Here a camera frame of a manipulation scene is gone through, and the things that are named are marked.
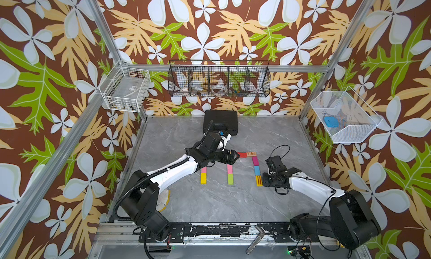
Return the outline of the yellow red striped block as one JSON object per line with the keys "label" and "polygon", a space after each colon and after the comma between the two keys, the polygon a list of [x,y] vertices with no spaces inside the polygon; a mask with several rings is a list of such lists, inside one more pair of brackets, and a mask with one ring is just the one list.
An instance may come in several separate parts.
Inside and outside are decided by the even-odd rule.
{"label": "yellow red striped block", "polygon": [[257,186],[262,187],[263,186],[262,176],[255,176],[255,179],[256,179]]}

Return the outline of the green block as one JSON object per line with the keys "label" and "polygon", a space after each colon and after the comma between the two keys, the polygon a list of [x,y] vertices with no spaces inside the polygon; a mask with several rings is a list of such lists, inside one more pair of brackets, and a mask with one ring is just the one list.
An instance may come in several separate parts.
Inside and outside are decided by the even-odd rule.
{"label": "green block", "polygon": [[228,175],[227,175],[227,182],[228,182],[228,185],[230,185],[230,186],[234,185],[233,174],[228,173]]}

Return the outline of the blue block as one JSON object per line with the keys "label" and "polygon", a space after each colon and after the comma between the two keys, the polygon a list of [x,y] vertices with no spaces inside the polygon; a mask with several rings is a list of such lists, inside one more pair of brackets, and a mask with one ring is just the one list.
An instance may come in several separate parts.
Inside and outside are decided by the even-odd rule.
{"label": "blue block", "polygon": [[259,165],[255,165],[254,166],[254,172],[255,172],[255,176],[260,176],[261,175]]}

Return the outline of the magenta block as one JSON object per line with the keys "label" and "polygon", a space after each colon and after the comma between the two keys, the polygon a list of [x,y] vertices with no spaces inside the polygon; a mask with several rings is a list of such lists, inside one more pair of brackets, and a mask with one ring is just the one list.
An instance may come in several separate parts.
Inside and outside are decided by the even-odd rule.
{"label": "magenta block", "polygon": [[259,160],[258,160],[258,158],[256,156],[253,156],[252,160],[253,160],[253,165],[256,166],[256,167],[258,167],[259,166]]}

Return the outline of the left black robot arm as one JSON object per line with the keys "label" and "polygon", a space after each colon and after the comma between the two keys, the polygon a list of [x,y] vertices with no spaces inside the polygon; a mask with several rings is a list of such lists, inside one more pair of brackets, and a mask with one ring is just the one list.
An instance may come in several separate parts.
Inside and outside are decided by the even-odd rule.
{"label": "left black robot arm", "polygon": [[169,221],[157,210],[159,195],[209,163],[233,165],[240,155],[235,150],[226,149],[230,139],[227,131],[207,132],[193,147],[186,148],[185,154],[176,161],[154,171],[134,172],[113,204],[113,218],[133,222],[157,241],[165,240],[169,235]]}

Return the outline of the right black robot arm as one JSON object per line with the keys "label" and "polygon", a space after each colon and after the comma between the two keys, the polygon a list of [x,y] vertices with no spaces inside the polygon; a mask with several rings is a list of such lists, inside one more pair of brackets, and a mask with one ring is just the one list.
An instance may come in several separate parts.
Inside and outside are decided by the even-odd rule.
{"label": "right black robot arm", "polygon": [[268,172],[262,174],[263,186],[300,192],[328,209],[328,216],[300,214],[289,223],[294,240],[320,236],[338,240],[340,245],[354,250],[380,235],[381,227],[364,196],[356,191],[333,188],[296,168],[287,168],[280,156],[266,160]]}

